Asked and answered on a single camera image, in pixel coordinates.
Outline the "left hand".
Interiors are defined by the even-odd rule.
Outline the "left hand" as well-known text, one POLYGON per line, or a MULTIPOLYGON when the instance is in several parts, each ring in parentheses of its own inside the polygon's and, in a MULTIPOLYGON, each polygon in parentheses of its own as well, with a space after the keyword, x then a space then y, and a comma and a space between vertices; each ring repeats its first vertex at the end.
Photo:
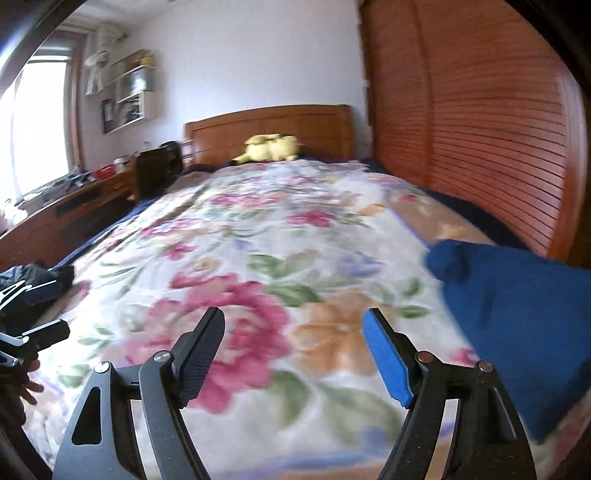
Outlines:
POLYGON ((27 374, 24 377, 24 380, 19 384, 17 388, 17 392, 19 397, 29 405, 35 406, 38 403, 37 398, 35 397, 36 394, 43 393, 45 387, 29 378, 30 373, 34 373, 38 371, 40 368, 40 361, 38 359, 33 360, 28 367, 27 374))

